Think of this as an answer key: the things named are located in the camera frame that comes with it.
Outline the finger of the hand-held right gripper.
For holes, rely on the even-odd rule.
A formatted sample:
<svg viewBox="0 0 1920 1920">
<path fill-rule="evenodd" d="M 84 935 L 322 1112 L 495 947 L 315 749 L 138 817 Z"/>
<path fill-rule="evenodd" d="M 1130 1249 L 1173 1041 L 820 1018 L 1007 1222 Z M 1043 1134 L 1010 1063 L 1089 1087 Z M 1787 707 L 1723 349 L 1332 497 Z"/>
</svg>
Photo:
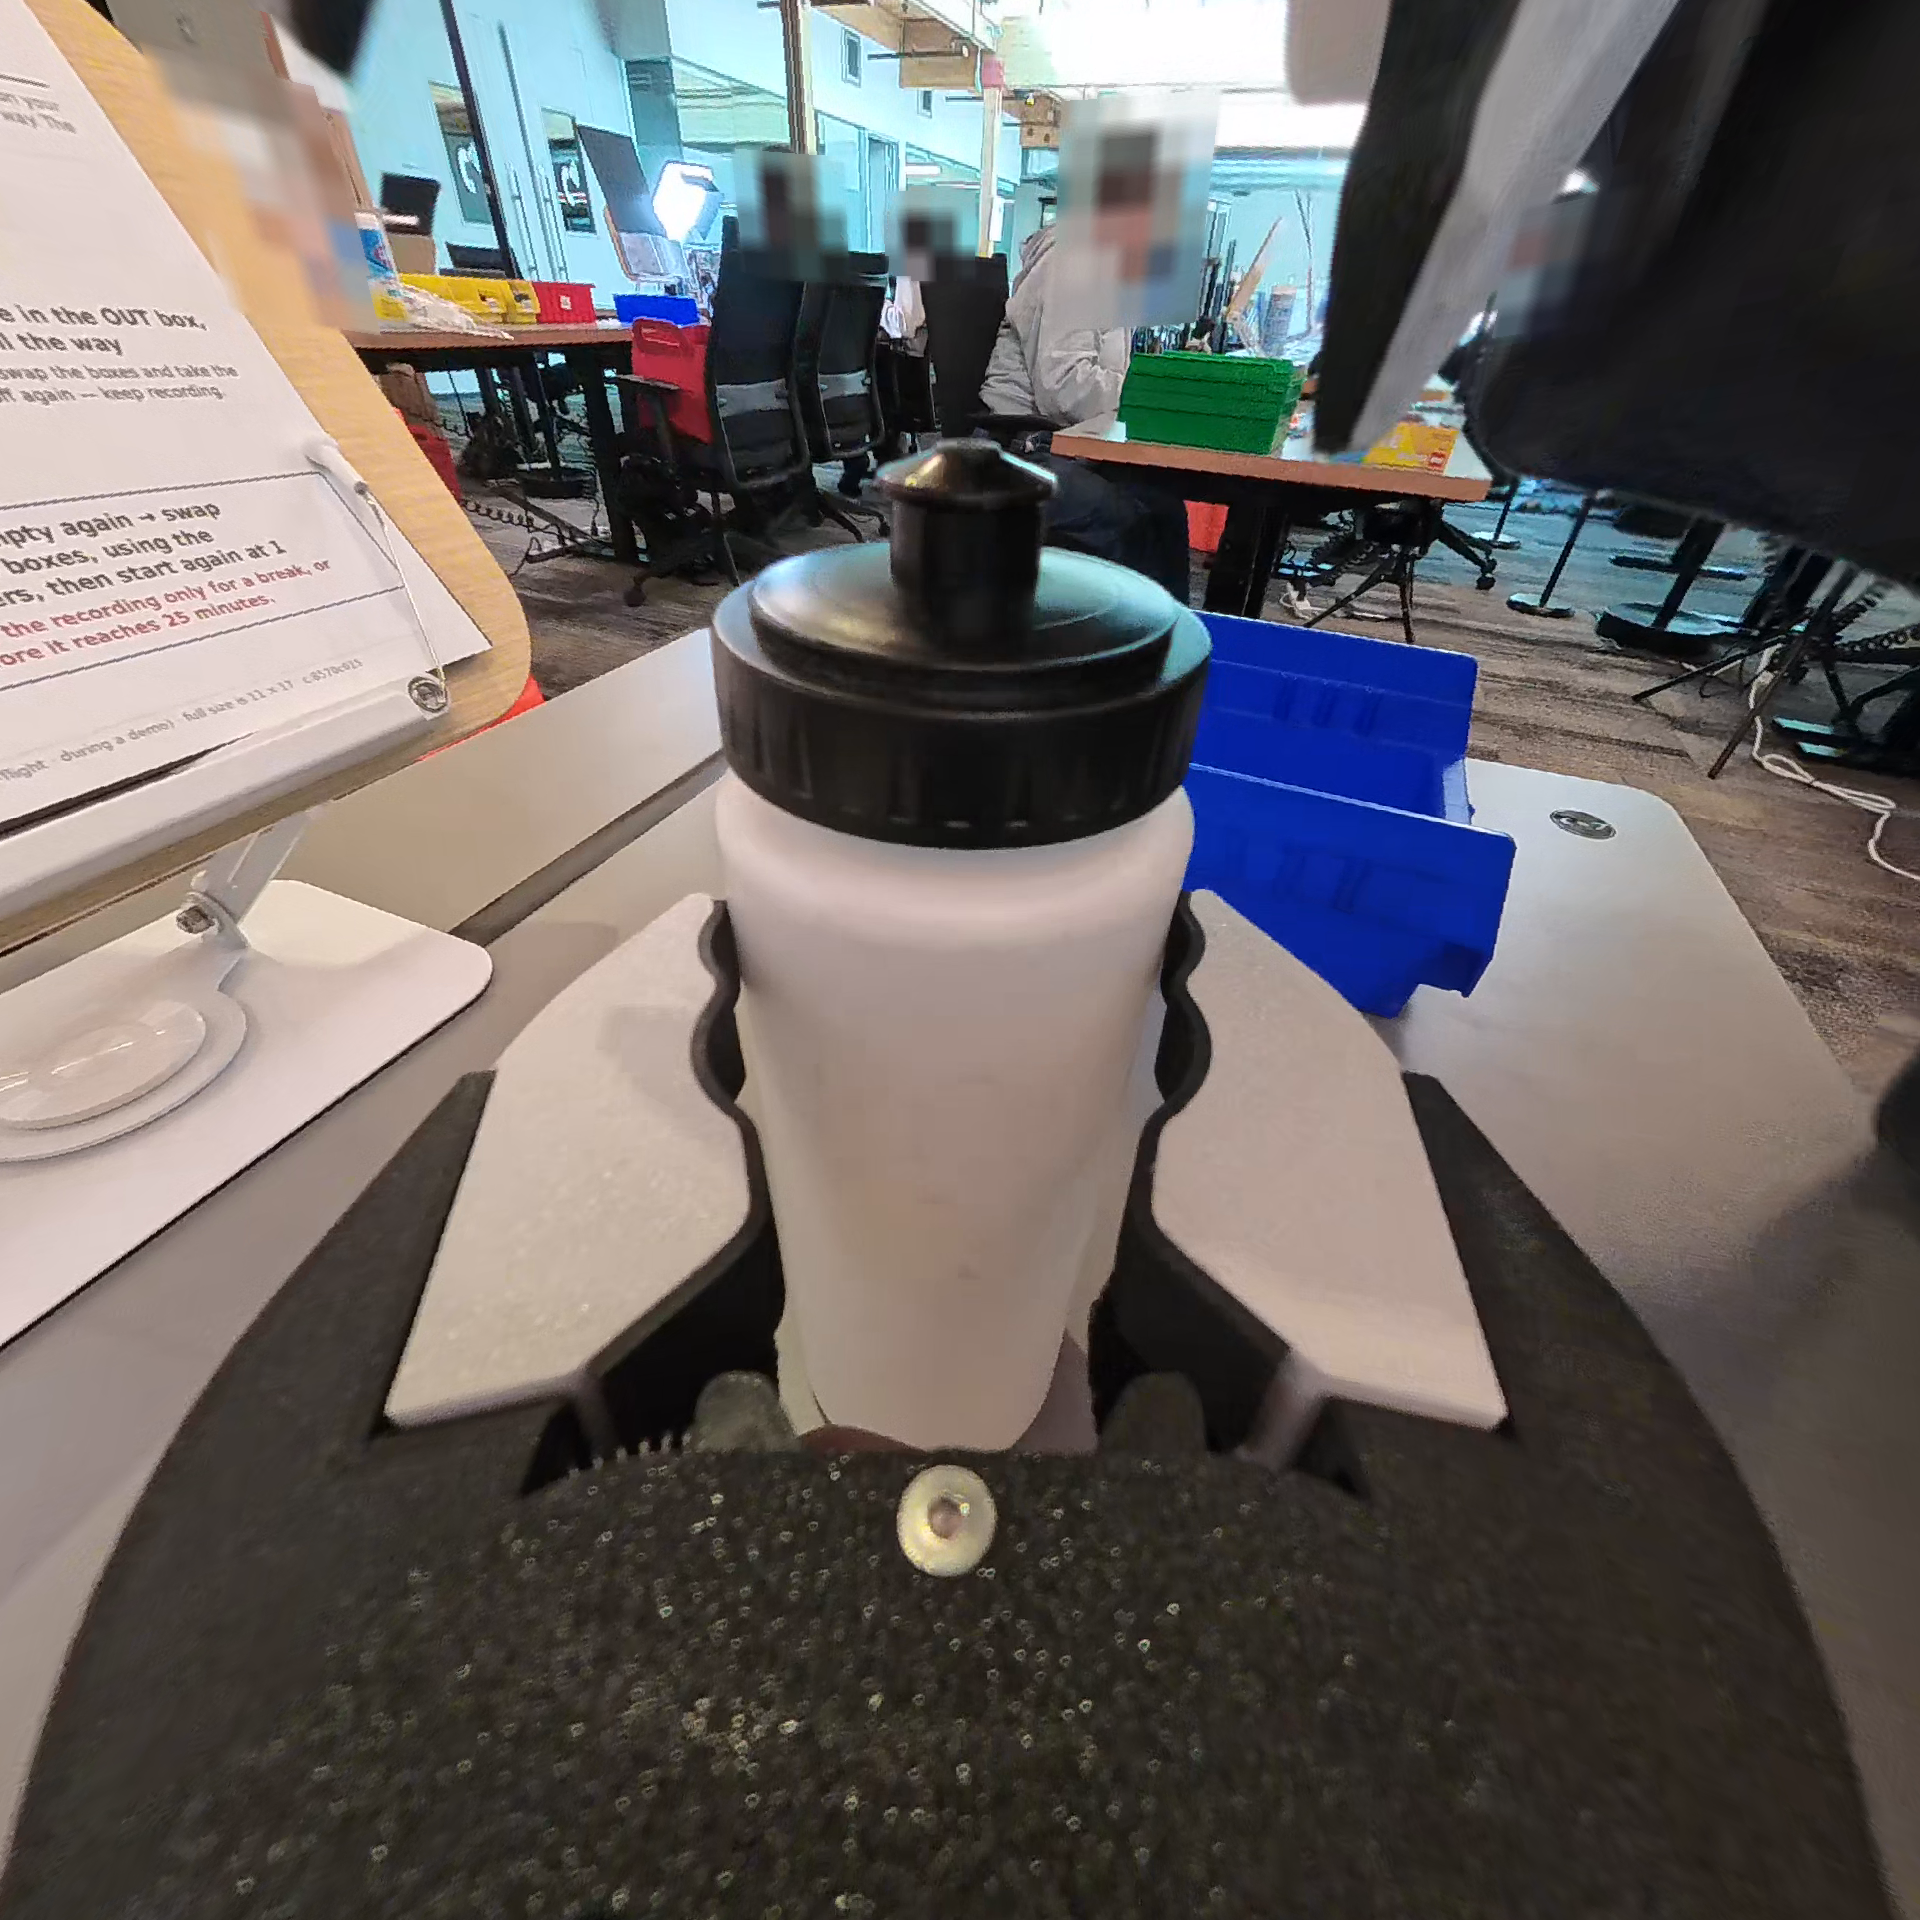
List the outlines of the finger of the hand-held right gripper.
<svg viewBox="0 0 1920 1920">
<path fill-rule="evenodd" d="M 1285 86 L 1299 106 L 1371 98 L 1393 2 L 1287 2 Z"/>
<path fill-rule="evenodd" d="M 1673 2 L 1355 5 L 1377 66 L 1340 190 L 1320 449 L 1378 445 L 1498 288 Z"/>
</svg>

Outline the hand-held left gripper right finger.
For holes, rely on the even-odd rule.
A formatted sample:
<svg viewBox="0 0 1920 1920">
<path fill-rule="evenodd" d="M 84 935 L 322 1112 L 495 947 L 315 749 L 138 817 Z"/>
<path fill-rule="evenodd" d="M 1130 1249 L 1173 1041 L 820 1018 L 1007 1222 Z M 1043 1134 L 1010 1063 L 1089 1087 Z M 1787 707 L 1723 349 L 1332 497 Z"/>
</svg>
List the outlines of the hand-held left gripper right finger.
<svg viewBox="0 0 1920 1920">
<path fill-rule="evenodd" d="M 1307 1461 L 1335 1409 L 1496 1433 L 1507 1398 L 1401 1069 L 1216 895 L 1168 933 L 1155 1079 L 1089 1320 L 1095 1431 Z"/>
</svg>

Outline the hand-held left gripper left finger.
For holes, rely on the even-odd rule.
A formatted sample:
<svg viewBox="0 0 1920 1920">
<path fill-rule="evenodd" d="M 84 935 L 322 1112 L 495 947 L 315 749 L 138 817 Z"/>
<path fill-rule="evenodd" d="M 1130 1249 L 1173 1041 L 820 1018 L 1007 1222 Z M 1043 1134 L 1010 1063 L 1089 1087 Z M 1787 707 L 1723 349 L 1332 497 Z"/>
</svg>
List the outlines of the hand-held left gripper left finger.
<svg viewBox="0 0 1920 1920">
<path fill-rule="evenodd" d="M 784 1275 L 741 1112 L 728 909 L 685 897 L 500 1054 L 386 1399 L 397 1430 L 563 1405 L 604 1457 L 777 1393 Z"/>
</svg>

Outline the white plastic bottle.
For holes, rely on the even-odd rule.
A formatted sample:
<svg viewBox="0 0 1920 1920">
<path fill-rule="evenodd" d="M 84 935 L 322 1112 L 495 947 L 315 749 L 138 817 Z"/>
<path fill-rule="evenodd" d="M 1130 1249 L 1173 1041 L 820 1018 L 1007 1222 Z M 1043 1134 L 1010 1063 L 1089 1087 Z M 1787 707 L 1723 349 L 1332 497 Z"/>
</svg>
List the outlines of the white plastic bottle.
<svg viewBox="0 0 1920 1920">
<path fill-rule="evenodd" d="M 1060 846 L 938 850 L 724 776 L 713 824 L 809 1393 L 828 1425 L 1003 1453 L 1119 1239 L 1188 798 Z"/>
</svg>

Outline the black bottle lid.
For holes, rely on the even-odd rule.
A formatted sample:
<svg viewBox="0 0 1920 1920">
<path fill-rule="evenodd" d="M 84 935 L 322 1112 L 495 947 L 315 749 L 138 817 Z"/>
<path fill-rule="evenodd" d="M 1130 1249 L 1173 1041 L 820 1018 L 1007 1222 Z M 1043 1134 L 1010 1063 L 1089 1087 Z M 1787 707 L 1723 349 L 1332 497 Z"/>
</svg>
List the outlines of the black bottle lid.
<svg viewBox="0 0 1920 1920">
<path fill-rule="evenodd" d="M 1201 616 L 1047 547 L 1053 475 L 991 440 L 888 464 L 877 490 L 888 547 L 779 561 L 711 616 L 732 776 L 903 849 L 1049 849 L 1167 803 L 1204 704 Z"/>
</svg>

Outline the stack of green bins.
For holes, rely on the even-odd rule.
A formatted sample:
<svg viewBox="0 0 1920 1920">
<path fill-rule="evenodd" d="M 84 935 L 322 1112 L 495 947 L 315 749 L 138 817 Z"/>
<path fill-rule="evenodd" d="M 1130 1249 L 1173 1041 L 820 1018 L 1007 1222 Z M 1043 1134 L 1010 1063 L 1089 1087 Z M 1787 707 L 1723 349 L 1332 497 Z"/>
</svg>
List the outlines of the stack of green bins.
<svg viewBox="0 0 1920 1920">
<path fill-rule="evenodd" d="M 1281 453 L 1303 397 L 1306 371 L 1249 353 L 1141 353 L 1119 400 L 1133 445 Z"/>
</svg>

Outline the wooden top table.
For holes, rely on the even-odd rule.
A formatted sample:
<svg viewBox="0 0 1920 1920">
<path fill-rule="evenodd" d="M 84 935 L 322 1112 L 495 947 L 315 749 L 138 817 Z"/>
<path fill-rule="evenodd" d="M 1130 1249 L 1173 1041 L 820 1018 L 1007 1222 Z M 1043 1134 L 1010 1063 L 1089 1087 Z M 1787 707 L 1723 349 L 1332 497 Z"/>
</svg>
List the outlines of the wooden top table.
<svg viewBox="0 0 1920 1920">
<path fill-rule="evenodd" d="M 1186 502 L 1227 509 L 1204 608 L 1235 617 L 1261 616 L 1285 537 L 1306 521 L 1316 497 L 1332 495 L 1340 509 L 1377 498 L 1447 509 L 1489 498 L 1496 482 L 1464 440 L 1440 472 L 1320 459 L 1307 437 L 1266 455 L 1130 442 L 1121 423 L 1053 435 L 1052 451 L 1106 474 L 1147 479 Z"/>
</svg>

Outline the black tripod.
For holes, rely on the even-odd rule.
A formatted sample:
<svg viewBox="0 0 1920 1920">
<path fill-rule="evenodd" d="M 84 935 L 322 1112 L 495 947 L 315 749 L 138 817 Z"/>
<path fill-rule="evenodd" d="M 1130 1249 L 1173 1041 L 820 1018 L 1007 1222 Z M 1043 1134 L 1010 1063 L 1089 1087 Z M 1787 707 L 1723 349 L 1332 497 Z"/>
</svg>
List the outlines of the black tripod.
<svg viewBox="0 0 1920 1920">
<path fill-rule="evenodd" d="M 1418 646 L 1413 578 L 1435 547 L 1472 568 L 1479 593 L 1493 590 L 1496 549 L 1453 529 L 1444 509 L 1442 502 L 1411 497 L 1377 502 L 1337 517 L 1328 537 L 1306 563 L 1300 626 L 1311 631 L 1341 626 L 1361 616 L 1361 603 L 1371 593 L 1388 590 L 1399 641 Z"/>
</svg>

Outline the black office chair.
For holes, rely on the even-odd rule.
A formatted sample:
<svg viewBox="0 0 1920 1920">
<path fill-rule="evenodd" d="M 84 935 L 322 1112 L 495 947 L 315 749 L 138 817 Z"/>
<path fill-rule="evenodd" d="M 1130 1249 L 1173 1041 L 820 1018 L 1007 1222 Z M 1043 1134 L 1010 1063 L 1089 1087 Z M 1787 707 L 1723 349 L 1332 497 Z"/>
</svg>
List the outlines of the black office chair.
<svg viewBox="0 0 1920 1920">
<path fill-rule="evenodd" d="M 705 384 L 711 418 L 711 502 L 729 504 L 723 537 L 765 566 L 809 512 L 811 459 L 795 342 L 802 281 L 757 248 L 724 248 L 711 298 Z"/>
<path fill-rule="evenodd" d="M 983 416 L 981 386 L 1010 281 L 1007 257 L 952 257 L 922 285 L 933 414 L 943 440 L 967 440 Z"/>
<path fill-rule="evenodd" d="M 823 267 L 826 280 L 802 285 L 794 349 L 794 391 L 813 470 L 865 459 L 880 445 L 875 365 L 891 281 L 884 254 L 835 254 Z"/>
</svg>

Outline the red chair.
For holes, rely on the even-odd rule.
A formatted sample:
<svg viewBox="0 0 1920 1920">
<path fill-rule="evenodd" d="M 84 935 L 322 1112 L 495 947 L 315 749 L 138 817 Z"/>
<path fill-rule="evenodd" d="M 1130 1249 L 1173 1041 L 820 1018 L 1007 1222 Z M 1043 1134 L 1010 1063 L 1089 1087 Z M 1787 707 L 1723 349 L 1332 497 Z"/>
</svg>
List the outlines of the red chair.
<svg viewBox="0 0 1920 1920">
<path fill-rule="evenodd" d="M 628 453 L 713 463 L 713 414 L 707 397 L 711 325 L 705 318 L 632 320 L 632 376 L 621 384 Z"/>
</svg>

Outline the wooden instruction board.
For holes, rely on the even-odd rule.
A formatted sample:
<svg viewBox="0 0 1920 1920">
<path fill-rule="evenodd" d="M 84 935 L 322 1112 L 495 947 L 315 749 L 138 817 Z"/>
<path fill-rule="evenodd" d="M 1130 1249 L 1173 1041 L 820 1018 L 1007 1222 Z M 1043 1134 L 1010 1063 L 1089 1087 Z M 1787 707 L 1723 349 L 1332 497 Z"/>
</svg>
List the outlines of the wooden instruction board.
<svg viewBox="0 0 1920 1920">
<path fill-rule="evenodd" d="M 233 146 L 215 128 L 211 110 L 176 95 L 164 70 L 91 5 L 29 2 L 29 11 L 211 261 L 320 432 L 338 445 L 351 470 L 370 486 L 393 534 L 418 554 L 439 597 L 468 616 L 489 649 L 448 669 L 448 707 L 425 730 L 367 750 L 362 759 L 322 765 L 265 800 L 228 803 L 224 817 L 170 831 L 155 849 L 119 856 L 114 866 L 72 881 L 47 901 L 8 905 L 5 953 L 185 877 L 249 833 L 343 800 L 432 752 L 465 744 L 503 719 L 519 698 L 532 648 L 508 577 L 451 504 L 345 334 L 322 318 L 300 254 L 280 229 L 264 225 L 233 162 Z"/>
</svg>

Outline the printed instruction sheet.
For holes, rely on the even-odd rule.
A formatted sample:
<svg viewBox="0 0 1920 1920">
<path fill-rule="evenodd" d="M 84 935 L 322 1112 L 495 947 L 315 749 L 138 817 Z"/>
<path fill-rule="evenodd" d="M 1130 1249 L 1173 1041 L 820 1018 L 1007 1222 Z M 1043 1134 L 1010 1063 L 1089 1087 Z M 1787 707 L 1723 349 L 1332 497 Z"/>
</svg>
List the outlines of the printed instruction sheet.
<svg viewBox="0 0 1920 1920">
<path fill-rule="evenodd" d="M 28 5 L 3 25 L 3 822 L 489 641 Z"/>
</svg>

